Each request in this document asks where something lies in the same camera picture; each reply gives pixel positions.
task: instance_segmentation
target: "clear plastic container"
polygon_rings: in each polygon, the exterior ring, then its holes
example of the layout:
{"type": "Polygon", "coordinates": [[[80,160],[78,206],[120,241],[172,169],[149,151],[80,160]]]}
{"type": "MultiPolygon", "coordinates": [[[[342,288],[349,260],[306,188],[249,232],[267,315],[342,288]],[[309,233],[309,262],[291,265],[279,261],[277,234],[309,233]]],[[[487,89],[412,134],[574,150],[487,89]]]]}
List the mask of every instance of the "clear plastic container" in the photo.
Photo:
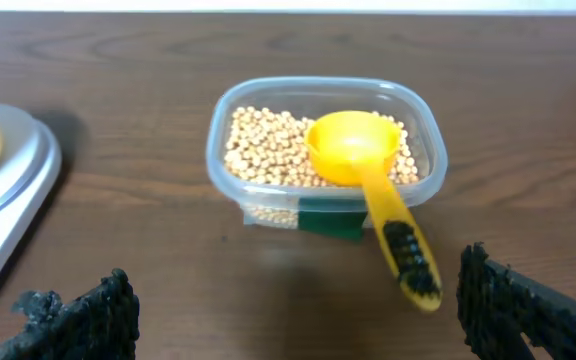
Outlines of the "clear plastic container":
{"type": "Polygon", "coordinates": [[[290,111],[295,118],[317,119],[342,110],[377,111],[394,116],[408,131],[408,145],[419,169],[419,181],[397,188],[408,206],[432,197],[443,184],[448,155],[428,105],[410,89],[378,79],[344,77],[271,77],[243,82],[228,90],[215,107],[206,163],[215,186],[235,200],[246,223],[296,228],[306,212],[365,212],[360,188],[260,185],[239,179],[225,167],[225,143],[236,108],[267,107],[290,111]]]}

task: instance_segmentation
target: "kitchen scale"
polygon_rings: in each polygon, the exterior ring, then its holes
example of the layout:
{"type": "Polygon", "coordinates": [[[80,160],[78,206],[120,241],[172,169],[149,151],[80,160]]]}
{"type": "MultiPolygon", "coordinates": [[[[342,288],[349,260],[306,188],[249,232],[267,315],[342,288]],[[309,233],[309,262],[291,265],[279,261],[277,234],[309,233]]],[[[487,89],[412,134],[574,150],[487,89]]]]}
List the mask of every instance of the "kitchen scale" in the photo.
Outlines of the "kitchen scale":
{"type": "Polygon", "coordinates": [[[0,271],[61,166],[54,135],[27,112],[0,104],[0,271]]]}

